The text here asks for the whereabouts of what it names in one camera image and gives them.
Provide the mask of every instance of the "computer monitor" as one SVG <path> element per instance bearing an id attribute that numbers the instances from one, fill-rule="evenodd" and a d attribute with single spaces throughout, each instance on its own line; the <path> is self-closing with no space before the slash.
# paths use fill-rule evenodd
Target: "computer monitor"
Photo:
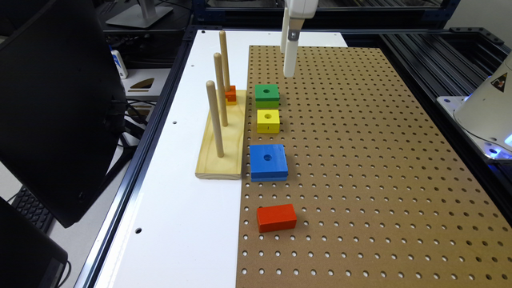
<path id="1" fill-rule="evenodd" d="M 0 101 L 0 161 L 73 225 L 102 192 L 126 110 L 91 0 L 47 0 L 0 44 Z"/>

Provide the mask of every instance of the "wooden base board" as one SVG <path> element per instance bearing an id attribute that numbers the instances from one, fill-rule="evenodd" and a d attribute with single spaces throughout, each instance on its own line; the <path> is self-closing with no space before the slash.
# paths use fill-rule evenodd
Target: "wooden base board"
<path id="1" fill-rule="evenodd" d="M 242 144 L 246 116 L 246 91 L 237 90 L 237 105 L 227 106 L 228 126 L 221 126 L 224 157 L 217 157 L 214 128 L 208 113 L 195 176 L 199 179 L 237 180 L 242 176 Z"/>

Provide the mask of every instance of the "wooden dowel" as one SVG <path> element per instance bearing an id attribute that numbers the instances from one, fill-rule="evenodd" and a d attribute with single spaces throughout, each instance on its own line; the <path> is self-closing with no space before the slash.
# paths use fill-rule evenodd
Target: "wooden dowel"
<path id="1" fill-rule="evenodd" d="M 222 55 L 222 72 L 224 72 L 224 90 L 226 92 L 231 91 L 230 84 L 230 65 L 227 60 L 227 40 L 226 40 L 226 32 L 221 30 L 218 33 L 221 39 L 221 55 Z"/>
<path id="2" fill-rule="evenodd" d="M 221 123 L 218 120 L 217 93 L 215 92 L 215 83 L 206 82 L 206 92 L 208 93 L 208 103 L 210 104 L 211 123 L 214 127 L 215 147 L 217 147 L 217 156 L 224 157 L 224 147 L 222 146 Z"/>
<path id="3" fill-rule="evenodd" d="M 221 113 L 221 124 L 227 126 L 226 112 L 226 92 L 224 91 L 224 81 L 222 76 L 222 56 L 219 53 L 214 54 L 215 74 L 217 75 L 218 104 Z"/>

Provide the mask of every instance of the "orange block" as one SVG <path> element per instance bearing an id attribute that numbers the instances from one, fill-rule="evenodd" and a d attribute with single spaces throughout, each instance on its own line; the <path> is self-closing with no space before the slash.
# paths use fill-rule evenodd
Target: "orange block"
<path id="1" fill-rule="evenodd" d="M 236 105 L 236 103 L 237 103 L 237 87 L 235 85 L 231 85 L 230 88 L 231 88 L 230 92 L 225 92 L 226 101 L 234 103 L 234 104 L 228 104 L 228 105 Z"/>
<path id="2" fill-rule="evenodd" d="M 297 215 L 291 204 L 258 208 L 258 230 L 260 233 L 295 228 Z"/>

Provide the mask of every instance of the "white robot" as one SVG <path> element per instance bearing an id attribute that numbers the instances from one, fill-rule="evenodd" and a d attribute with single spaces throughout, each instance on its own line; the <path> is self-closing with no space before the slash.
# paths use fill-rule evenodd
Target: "white robot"
<path id="1" fill-rule="evenodd" d="M 512 54 L 468 97 L 439 97 L 488 158 L 512 158 Z"/>
<path id="2" fill-rule="evenodd" d="M 293 77 L 297 61 L 298 36 L 305 19 L 311 19 L 317 11 L 318 0 L 286 0 L 282 19 L 281 53 L 285 54 L 283 72 Z"/>

